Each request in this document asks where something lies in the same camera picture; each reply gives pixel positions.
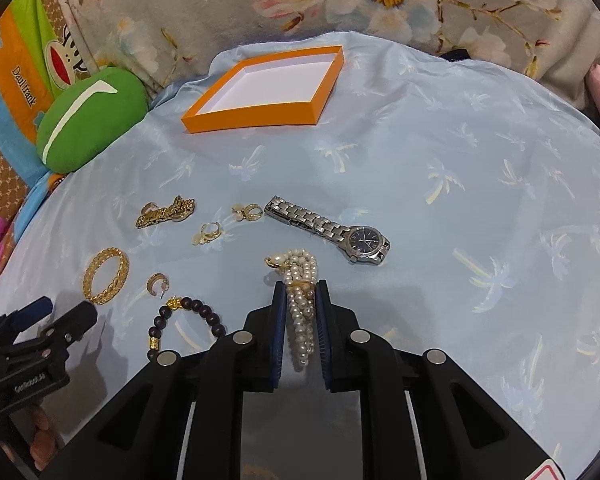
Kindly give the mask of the person's left hand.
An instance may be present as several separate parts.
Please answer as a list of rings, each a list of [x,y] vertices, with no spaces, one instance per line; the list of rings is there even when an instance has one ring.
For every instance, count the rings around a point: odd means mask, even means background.
[[[1,443],[3,451],[13,463],[29,456],[34,470],[44,470],[59,452],[57,432],[44,408],[29,404],[11,414],[9,420],[15,435]]]

